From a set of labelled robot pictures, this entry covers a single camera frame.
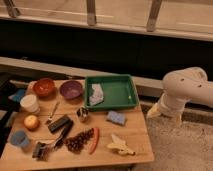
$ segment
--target black panel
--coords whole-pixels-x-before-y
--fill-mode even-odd
[[[213,43],[0,20],[0,55],[161,79],[203,67],[213,80]]]

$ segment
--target blue cup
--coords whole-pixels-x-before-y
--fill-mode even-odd
[[[14,146],[24,148],[29,145],[30,141],[23,130],[16,131],[10,138],[10,143]]]

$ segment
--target red bowl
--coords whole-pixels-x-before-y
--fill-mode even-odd
[[[55,91],[55,83],[50,78],[42,78],[33,85],[33,91],[39,97],[46,97]]]
[[[83,93],[83,86],[78,81],[66,81],[61,85],[59,91],[65,99],[71,100]]]

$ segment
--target wooden table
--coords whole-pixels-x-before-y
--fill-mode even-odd
[[[59,88],[64,81],[55,81],[56,87]],[[32,86],[34,82],[29,84],[27,94],[33,93]],[[37,161],[32,158],[32,152],[38,141],[51,142],[56,139],[60,132],[51,134],[45,125],[51,110],[56,101],[60,101],[60,105],[53,117],[53,121],[57,118],[68,114],[74,121],[74,126],[67,137],[75,136],[77,133],[87,130],[92,127],[100,128],[100,139],[96,151],[90,155],[88,148],[91,145],[92,139],[84,146],[80,154],[74,154],[67,150],[63,145],[57,151],[49,154],[47,161]],[[23,120],[28,114],[25,111],[20,111],[16,117],[11,133],[17,130],[26,131],[31,143],[27,149],[17,148],[10,143],[6,143],[4,152],[0,159],[0,170],[41,170],[41,169],[56,169],[56,168],[73,168],[87,166],[106,166],[106,165],[122,165],[150,162],[154,160],[152,148],[150,145],[149,136],[147,133],[144,116],[140,105],[134,109],[122,110],[127,118],[125,126],[115,125],[106,121],[107,111],[105,112],[90,112],[90,120],[86,123],[81,123],[76,115],[76,110],[83,106],[83,97],[79,97],[72,101],[66,101],[58,92],[48,98],[39,99],[41,112],[39,113],[40,127],[30,132],[23,126]],[[127,145],[132,148],[136,155],[120,156],[107,149],[107,144],[112,142],[111,133],[115,133],[120,138],[126,140]]]

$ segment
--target white cup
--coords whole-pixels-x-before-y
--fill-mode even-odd
[[[34,113],[34,114],[38,114],[40,112],[38,99],[37,99],[37,96],[34,94],[29,94],[24,96],[20,101],[20,105],[27,112]]]

